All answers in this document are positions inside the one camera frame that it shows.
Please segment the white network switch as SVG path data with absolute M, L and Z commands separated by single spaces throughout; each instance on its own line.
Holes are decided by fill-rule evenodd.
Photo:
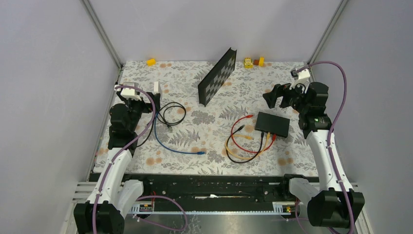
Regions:
M 158 82 L 158 81 L 154 82 L 153 91 L 154 91 L 155 94 L 162 93 L 160 82 Z

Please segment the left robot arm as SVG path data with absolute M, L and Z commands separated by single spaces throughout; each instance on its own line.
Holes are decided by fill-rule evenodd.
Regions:
M 147 93 L 149 102 L 139 95 L 123 97 L 109 111 L 110 127 L 108 157 L 97 184 L 84 203 L 76 204 L 74 218 L 80 234 L 122 234 L 125 217 L 136 199 L 146 200 L 151 194 L 150 185 L 140 180 L 122 178 L 137 148 L 137 124 L 143 113 L 156 115 L 160 109 L 160 93 Z

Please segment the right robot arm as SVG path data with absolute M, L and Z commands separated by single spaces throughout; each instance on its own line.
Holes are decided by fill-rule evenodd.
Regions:
M 312 226 L 348 228 L 352 233 L 365 198 L 363 193 L 354 191 L 340 164 L 333 122 L 325 112 L 328 91 L 328 86 L 320 82 L 311 82 L 306 90 L 291 83 L 277 84 L 263 98 L 269 108 L 282 98 L 280 108 L 292 107 L 299 113 L 299 127 L 311 148 L 319 176 L 319 188 L 302 175 L 287 176 L 287 183 L 279 188 L 281 198 L 300 200 Z

